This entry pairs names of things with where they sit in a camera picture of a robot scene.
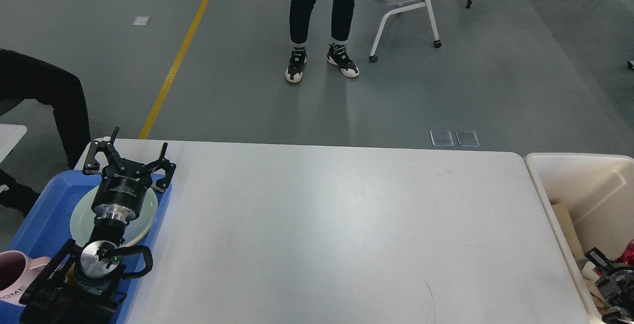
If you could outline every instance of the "white desk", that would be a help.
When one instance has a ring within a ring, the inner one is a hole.
[[[13,150],[25,133],[27,133],[26,126],[0,123],[0,162]]]
[[[150,162],[161,141],[118,139]],[[129,324],[586,324],[512,153],[169,143]]]

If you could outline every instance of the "gray floor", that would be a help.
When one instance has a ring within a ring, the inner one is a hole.
[[[93,136],[137,137],[201,0],[0,0],[0,46],[71,71]],[[433,148],[431,129],[476,130],[480,150],[634,155],[634,0],[432,0],[393,17],[357,0],[349,80],[324,61],[330,0],[318,0],[304,80],[288,85],[290,0],[211,0],[150,133],[154,139]],[[151,15],[135,27],[136,15]],[[52,110],[0,118],[27,136],[2,162],[41,190],[64,170]],[[0,249],[20,224],[1,209]]]

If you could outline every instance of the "sneaker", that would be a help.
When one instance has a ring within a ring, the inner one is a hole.
[[[293,48],[290,60],[288,61],[288,67],[286,68],[286,80],[290,83],[298,83],[302,80],[304,75],[304,64],[308,61],[306,55],[306,48]]]
[[[341,73],[348,78],[356,78],[359,76],[359,68],[346,53],[346,46],[330,44],[326,60],[330,62],[330,64],[339,66]]]

